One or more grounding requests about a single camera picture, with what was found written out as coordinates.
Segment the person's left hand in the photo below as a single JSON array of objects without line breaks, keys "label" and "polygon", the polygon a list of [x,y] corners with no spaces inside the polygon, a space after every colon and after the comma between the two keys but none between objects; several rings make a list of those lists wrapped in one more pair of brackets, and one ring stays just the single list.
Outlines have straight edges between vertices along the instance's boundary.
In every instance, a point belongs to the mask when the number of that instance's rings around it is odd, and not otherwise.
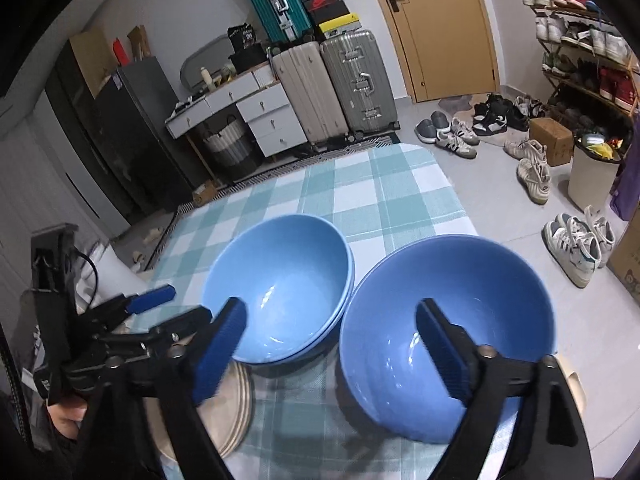
[{"label": "person's left hand", "polygon": [[50,419],[63,437],[76,440],[79,428],[85,418],[88,403],[77,396],[63,399],[57,404],[47,406]]}]

